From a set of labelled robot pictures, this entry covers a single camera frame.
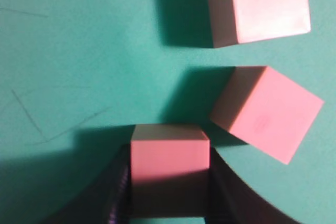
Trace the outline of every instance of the scratch mark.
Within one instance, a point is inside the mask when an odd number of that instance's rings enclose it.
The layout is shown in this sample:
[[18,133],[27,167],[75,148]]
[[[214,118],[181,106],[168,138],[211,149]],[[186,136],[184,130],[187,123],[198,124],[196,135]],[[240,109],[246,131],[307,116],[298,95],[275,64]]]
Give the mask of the scratch mark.
[[[32,93],[35,92],[39,92],[39,91],[44,91],[44,90],[48,90],[48,89],[89,89],[91,88],[90,86],[48,86],[48,87],[41,87],[41,88],[35,88],[35,89],[31,89],[28,90],[20,95],[18,95],[19,97],[26,97]],[[17,99],[13,99],[9,102],[7,102],[1,109],[0,109],[0,116],[2,116],[2,114],[15,102],[17,101]]]
[[31,124],[34,126],[34,128],[38,131],[38,133],[42,136],[43,139],[46,139],[46,137],[44,136],[41,128],[37,125],[37,123],[34,121],[34,119],[32,118],[32,116],[30,115],[30,113],[28,112],[27,108],[23,105],[21,99],[19,98],[19,96],[16,94],[16,92],[12,89],[12,93],[16,99],[16,101],[20,104],[21,108],[23,109],[23,111],[25,112],[26,116],[28,117],[28,119],[30,120]]
[[104,108],[103,110],[98,111],[98,112],[96,112],[96,113],[90,115],[89,117],[83,119],[81,122],[79,122],[79,123],[77,123],[76,125],[74,125],[74,126],[68,128],[68,129],[66,129],[65,131],[62,131],[61,133],[58,133],[57,135],[55,135],[55,136],[53,136],[53,137],[51,137],[51,138],[49,138],[49,139],[47,139],[47,140],[45,140],[45,141],[43,141],[43,142],[38,142],[38,143],[31,144],[31,145],[45,144],[45,143],[48,143],[48,142],[50,142],[50,141],[52,141],[52,140],[54,140],[54,139],[56,139],[56,138],[59,138],[60,136],[63,136],[63,135],[65,135],[65,134],[67,134],[68,132],[77,129],[78,127],[80,127],[81,125],[85,124],[86,122],[88,122],[88,121],[90,121],[90,120],[96,118],[97,116],[99,116],[99,115],[105,113],[105,112],[108,111],[110,108],[111,108],[111,107],[106,107],[106,108]]
[[12,13],[18,13],[18,14],[23,14],[23,15],[30,15],[30,16],[35,16],[35,17],[40,17],[40,18],[48,18],[48,15],[45,14],[39,14],[39,13],[31,13],[31,12],[26,12],[23,10],[15,10],[15,9],[9,9],[9,8],[3,8],[0,7],[0,10],[3,10],[5,12],[12,12]]

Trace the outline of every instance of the pink block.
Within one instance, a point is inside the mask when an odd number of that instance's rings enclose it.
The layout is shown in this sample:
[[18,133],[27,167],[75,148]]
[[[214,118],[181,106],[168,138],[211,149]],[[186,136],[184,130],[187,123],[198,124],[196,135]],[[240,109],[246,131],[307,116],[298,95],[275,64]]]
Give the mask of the pink block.
[[195,125],[135,127],[131,141],[135,217],[203,216],[210,141]]
[[211,120],[289,164],[323,103],[271,67],[237,67]]
[[208,0],[214,47],[308,33],[308,0]]

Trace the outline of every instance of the teal surface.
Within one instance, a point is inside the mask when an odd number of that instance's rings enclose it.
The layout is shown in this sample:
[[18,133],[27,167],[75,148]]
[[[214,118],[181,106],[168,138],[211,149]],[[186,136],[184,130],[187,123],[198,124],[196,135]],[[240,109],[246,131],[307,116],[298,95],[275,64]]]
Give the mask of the teal surface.
[[206,123],[232,66],[271,65],[325,100],[292,162],[225,137],[217,148],[285,213],[334,224],[336,5],[310,7],[310,34],[212,49],[206,0],[0,0],[0,223],[63,206],[130,125]]

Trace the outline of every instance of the teal table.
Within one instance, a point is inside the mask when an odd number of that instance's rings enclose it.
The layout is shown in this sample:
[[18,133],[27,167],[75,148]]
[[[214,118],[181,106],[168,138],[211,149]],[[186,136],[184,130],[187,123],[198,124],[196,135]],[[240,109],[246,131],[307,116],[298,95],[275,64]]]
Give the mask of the teal table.
[[232,66],[271,65],[325,100],[290,165],[232,137],[214,144],[276,207],[334,224],[336,5],[310,7],[310,34],[212,49],[206,0],[0,0],[0,223],[59,209],[134,124],[206,125]]

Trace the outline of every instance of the cube top face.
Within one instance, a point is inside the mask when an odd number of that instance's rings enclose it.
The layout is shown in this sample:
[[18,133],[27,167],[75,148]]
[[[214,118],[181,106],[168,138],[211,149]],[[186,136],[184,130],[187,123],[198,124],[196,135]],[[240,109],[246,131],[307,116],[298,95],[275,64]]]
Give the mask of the cube top face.
[[323,103],[266,67],[229,131],[288,164]]
[[135,127],[133,141],[150,140],[205,140],[201,128],[192,124],[139,124]]
[[239,43],[308,33],[308,0],[233,0]]

